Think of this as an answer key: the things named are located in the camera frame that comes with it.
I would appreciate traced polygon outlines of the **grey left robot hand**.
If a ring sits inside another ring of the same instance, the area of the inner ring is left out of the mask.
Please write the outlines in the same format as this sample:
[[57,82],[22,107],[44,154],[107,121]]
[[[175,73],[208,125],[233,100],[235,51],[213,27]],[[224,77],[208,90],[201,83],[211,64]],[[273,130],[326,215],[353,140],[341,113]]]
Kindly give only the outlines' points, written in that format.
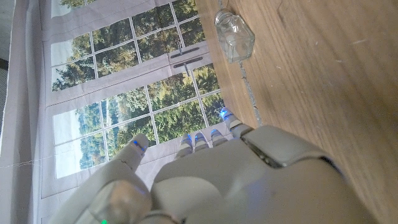
[[207,142],[185,134],[147,188],[136,175],[149,141],[135,135],[51,217],[51,223],[376,223],[330,156],[229,109]]

